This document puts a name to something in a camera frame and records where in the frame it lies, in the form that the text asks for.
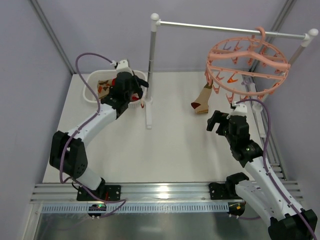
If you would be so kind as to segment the beige striped ribbed sock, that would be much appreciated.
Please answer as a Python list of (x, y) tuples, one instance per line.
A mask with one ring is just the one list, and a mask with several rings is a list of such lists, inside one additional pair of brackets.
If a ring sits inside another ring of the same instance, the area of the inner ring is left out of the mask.
[(200, 94), (190, 105), (196, 114), (207, 114), (209, 112), (209, 99), (212, 94), (212, 85), (208, 83), (203, 87)]

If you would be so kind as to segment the silver white clothes rack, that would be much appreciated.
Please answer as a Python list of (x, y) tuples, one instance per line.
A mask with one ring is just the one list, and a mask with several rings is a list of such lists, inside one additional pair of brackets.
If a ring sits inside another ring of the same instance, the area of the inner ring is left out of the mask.
[[(226, 32), (226, 33), (237, 33), (237, 34), (243, 34), (243, 35), (255, 35), (255, 36), (262, 35), (262, 33), (260, 33), (258, 30), (164, 21), (160, 19), (160, 16), (157, 13), (152, 13), (150, 16), (150, 19), (151, 19), (151, 35), (150, 35), (150, 47), (149, 47), (148, 70), (147, 70), (147, 80), (149, 84), (152, 84), (153, 82), (156, 36), (157, 36), (158, 27), (160, 26), (199, 29), (199, 30)], [(318, 34), (319, 34), (319, 30), (316, 28), (312, 28), (307, 33), (303, 33), (303, 34), (281, 33), (278, 31), (267, 31), (265, 33), (267, 37), (301, 40), (300, 46), (295, 51), (294, 55), (290, 58), (290, 61), (289, 61), (290, 63), (294, 63), (296, 61), (296, 59), (301, 55), (303, 50), (310, 45), (310, 43), (313, 41), (313, 39), (316, 36), (318, 36)], [(152, 128), (152, 102), (153, 102), (152, 87), (150, 86), (149, 89), (147, 90), (146, 99), (145, 99), (145, 124), (148, 130)]]

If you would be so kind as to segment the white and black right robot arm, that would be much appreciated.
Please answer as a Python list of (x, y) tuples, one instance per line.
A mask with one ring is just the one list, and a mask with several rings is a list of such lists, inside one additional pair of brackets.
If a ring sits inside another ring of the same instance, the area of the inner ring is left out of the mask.
[(295, 200), (263, 158), (262, 148), (251, 139), (246, 116), (216, 110), (207, 120), (206, 130), (211, 132), (215, 124), (216, 133), (229, 143), (232, 156), (256, 182), (242, 172), (230, 175), (225, 181), (229, 194), (254, 209), (272, 240), (314, 240), (317, 215)]

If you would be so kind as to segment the pink round clip hanger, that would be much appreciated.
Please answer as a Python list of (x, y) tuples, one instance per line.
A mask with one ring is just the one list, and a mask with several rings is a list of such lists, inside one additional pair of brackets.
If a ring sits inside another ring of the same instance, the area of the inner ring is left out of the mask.
[[(235, 95), (240, 100), (248, 97), (261, 100), (265, 95), (273, 94), (284, 83), (291, 68), (285, 55), (266, 41), (265, 29), (261, 26), (255, 29), (261, 34), (260, 37), (252, 35), (227, 38), (216, 43), (207, 55), (204, 72), (207, 85), (217, 94), (220, 89), (231, 93), (226, 95), (229, 103), (233, 102)], [(257, 93), (246, 93), (236, 88), (239, 80), (237, 75), (270, 80), (271, 85)]]

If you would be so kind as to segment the aluminium mounting rail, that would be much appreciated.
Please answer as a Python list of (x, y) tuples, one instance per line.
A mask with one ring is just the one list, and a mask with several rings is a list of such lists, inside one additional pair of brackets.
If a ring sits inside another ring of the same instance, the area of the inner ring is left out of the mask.
[[(120, 183), (116, 191), (118, 199), (133, 201), (208, 201), (210, 199), (207, 182), (173, 183)], [(74, 202), (77, 191), (70, 183), (42, 183), (35, 185), (31, 203)]]

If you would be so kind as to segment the navy sock red toe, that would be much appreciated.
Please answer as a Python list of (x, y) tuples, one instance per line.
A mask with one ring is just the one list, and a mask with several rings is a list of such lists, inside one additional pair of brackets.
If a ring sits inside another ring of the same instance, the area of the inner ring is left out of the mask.
[(130, 107), (131, 108), (141, 107), (143, 109), (145, 107), (144, 97), (142, 96), (141, 98), (139, 98), (137, 94), (134, 94), (131, 97)]

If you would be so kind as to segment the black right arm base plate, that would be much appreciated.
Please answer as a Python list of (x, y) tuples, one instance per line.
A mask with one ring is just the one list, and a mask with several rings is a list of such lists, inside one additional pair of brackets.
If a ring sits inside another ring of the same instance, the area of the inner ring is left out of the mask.
[(235, 185), (230, 183), (211, 182), (208, 185), (211, 200), (240, 200), (236, 194)]

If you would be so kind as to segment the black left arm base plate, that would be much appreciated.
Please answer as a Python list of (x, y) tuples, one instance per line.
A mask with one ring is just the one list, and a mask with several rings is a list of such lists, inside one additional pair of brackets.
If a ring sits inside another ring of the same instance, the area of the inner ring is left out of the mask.
[(121, 186), (104, 184), (97, 190), (86, 190), (80, 186), (77, 191), (76, 200), (80, 202), (88, 201), (107, 201), (115, 202), (121, 199)]

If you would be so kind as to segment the beige orange argyle sock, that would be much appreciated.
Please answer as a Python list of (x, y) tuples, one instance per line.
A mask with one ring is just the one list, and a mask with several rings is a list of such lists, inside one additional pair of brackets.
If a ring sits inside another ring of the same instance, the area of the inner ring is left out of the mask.
[(102, 99), (106, 97), (109, 92), (110, 88), (114, 86), (115, 84), (115, 78), (114, 79), (108, 79), (108, 80), (99, 80), (97, 83), (97, 96), (99, 99)]

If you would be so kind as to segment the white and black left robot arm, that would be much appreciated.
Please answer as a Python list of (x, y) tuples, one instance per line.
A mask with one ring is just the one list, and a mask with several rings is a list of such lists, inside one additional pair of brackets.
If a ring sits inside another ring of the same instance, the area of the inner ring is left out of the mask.
[(105, 180), (88, 166), (87, 145), (107, 125), (117, 120), (132, 102), (141, 101), (149, 83), (133, 71), (117, 72), (114, 77), (98, 80), (93, 95), (97, 111), (67, 132), (58, 130), (52, 137), (49, 164), (81, 186), (79, 201), (107, 198)]

